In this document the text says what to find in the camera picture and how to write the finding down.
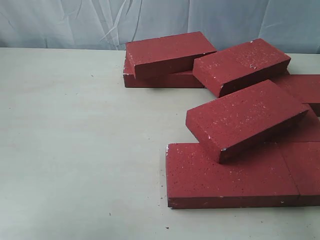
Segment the red brick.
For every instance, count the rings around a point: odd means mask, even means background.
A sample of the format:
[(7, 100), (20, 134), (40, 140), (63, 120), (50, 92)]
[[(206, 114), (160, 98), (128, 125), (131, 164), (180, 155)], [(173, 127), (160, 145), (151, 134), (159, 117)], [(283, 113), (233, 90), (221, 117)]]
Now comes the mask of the red brick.
[(269, 142), (319, 142), (320, 120), (309, 104), (304, 116), (295, 116), (259, 133), (259, 141)]
[(286, 207), (299, 191), (275, 143), (263, 143), (220, 164), (199, 143), (172, 143), (165, 156), (168, 207)]
[(320, 205), (320, 143), (285, 142), (278, 145), (299, 192), (295, 207)]
[(290, 61), (289, 55), (258, 38), (196, 58), (192, 74), (220, 98), (283, 75)]
[(126, 43), (126, 59), (141, 80), (191, 71), (194, 59), (216, 51), (200, 31)]
[(320, 116), (320, 75), (285, 74), (270, 79), (303, 104), (309, 104), (317, 117)]
[(172, 73), (148, 79), (135, 78), (130, 62), (127, 59), (124, 60), (122, 75), (126, 88), (205, 88), (205, 86), (193, 76), (192, 71)]

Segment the red brick moved to row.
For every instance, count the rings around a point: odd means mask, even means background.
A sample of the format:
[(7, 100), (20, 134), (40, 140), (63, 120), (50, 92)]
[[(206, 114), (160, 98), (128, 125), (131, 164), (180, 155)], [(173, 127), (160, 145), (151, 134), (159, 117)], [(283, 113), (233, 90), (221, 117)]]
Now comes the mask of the red brick moved to row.
[(222, 164), (296, 125), (308, 110), (265, 80), (189, 109), (185, 125), (207, 154)]

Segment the red brick under back stack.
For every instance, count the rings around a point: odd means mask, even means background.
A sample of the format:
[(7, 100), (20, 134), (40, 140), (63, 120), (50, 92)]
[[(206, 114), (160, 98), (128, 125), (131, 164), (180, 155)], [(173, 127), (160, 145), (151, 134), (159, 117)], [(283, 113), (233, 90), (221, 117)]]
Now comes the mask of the red brick under back stack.
[(205, 88), (205, 86), (193, 76), (192, 71), (172, 73), (148, 79), (135, 78), (130, 62), (127, 59), (124, 60), (122, 75), (126, 88)]

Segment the white backdrop cloth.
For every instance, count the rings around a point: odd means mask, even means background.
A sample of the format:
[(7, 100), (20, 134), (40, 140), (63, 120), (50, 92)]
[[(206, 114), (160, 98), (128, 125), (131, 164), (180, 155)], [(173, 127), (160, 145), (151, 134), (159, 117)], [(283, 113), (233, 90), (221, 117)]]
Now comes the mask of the white backdrop cloth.
[(202, 32), (219, 50), (262, 38), (320, 51), (317, 0), (3, 0), (0, 45), (124, 50), (131, 41)]

